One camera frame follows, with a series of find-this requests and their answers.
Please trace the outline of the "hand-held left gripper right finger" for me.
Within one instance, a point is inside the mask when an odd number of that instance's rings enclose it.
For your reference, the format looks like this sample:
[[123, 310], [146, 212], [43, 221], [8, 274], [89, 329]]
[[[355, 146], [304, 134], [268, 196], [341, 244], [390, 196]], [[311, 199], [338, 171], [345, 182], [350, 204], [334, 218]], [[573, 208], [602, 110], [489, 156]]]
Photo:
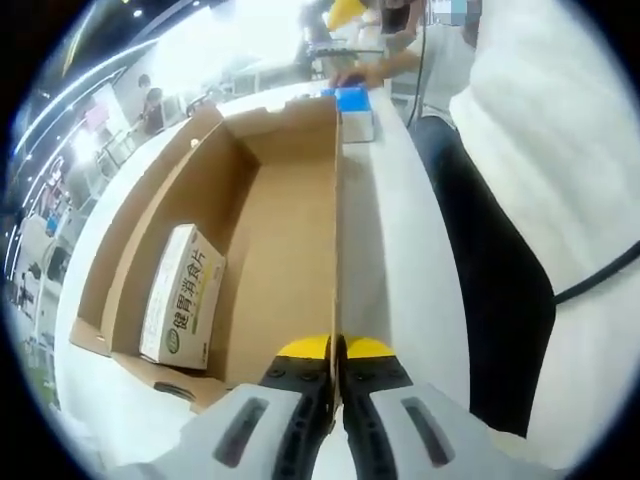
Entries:
[[339, 339], [339, 389], [359, 479], [503, 479], [487, 427], [394, 352], [366, 337]]

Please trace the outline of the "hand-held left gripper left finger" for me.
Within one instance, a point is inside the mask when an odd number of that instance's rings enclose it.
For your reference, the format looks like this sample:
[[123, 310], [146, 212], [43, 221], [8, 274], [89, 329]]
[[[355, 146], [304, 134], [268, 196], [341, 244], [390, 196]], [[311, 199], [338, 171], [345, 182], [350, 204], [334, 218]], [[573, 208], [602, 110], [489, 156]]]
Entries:
[[330, 422], [331, 338], [295, 340], [257, 384], [240, 384], [185, 425], [137, 479], [308, 479]]

